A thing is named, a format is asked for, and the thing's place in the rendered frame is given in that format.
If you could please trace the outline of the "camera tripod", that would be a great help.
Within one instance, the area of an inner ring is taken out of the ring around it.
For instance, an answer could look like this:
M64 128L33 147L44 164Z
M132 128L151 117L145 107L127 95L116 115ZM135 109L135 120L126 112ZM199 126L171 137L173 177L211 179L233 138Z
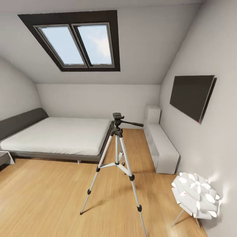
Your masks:
M107 167L112 167L112 166L117 166L119 167L122 171L124 171L124 174L127 174L132 182L132 187L133 187L133 191L134 191L134 194L135 194L135 198L136 198L136 202L137 202L137 209L140 213L140 217L141 217L141 221L142 221L142 225L143 225L143 229L144 229L144 233L145 233L145 237L147 237L147 234L146 234L146 230L145 230L145 226L144 226L144 222L143 222L143 218L142 218L142 214L141 214L141 211L142 211L142 206L139 204L139 201L138 201L138 197L137 197L137 193L136 193L136 188L135 188L135 185L134 185L134 179L135 179L135 176L134 174L132 174L131 172L131 168L130 168L130 164L129 164L129 160L128 160L128 156L127 156L127 153L126 153L126 148L125 148L125 144L124 144L124 140L123 140L123 130L119 128L119 125L121 123L129 123L129 124L132 124L132 125L136 125L136 126L140 126L140 127L143 127L144 124L141 124L141 123L135 123L135 122L128 122L128 121L123 121L121 119L124 119L124 116L121 115L121 113L113 113L113 117L114 117L114 121L112 121L113 123L113 128L111 129L111 132L109 134L109 138L107 140L107 143L106 143L106 146L105 146L105 149L104 149L104 152L102 154L102 157L101 157L101 160L100 160L100 163L99 165L97 166L97 169L96 169L96 174L95 174L95 177L94 177L94 180L93 180L93 183L90 187L90 189L88 190L88 196L86 198L86 201L84 203L84 206L83 206L83 209L82 209L82 212L84 210L84 207L86 205L86 202L88 200L88 197L91 193L91 190L92 190L92 187L94 185L94 182L95 182L95 179L98 175L98 172L100 171L100 169L102 168L107 168ZM110 163L110 164L104 164L102 165L102 162L103 162L103 159L105 157L105 154L107 152L107 149L109 147L109 144L111 142L111 139L113 137L113 135L115 134L116 136L116 162L114 163ZM119 154L119 146L120 146L120 154ZM127 165L127 169L125 168L125 162L124 162L124 158L123 158L123 155L125 157L125 160L126 160L126 165ZM122 164L123 166L120 164L120 160L122 158ZM82 212L80 213L80 215L82 215Z

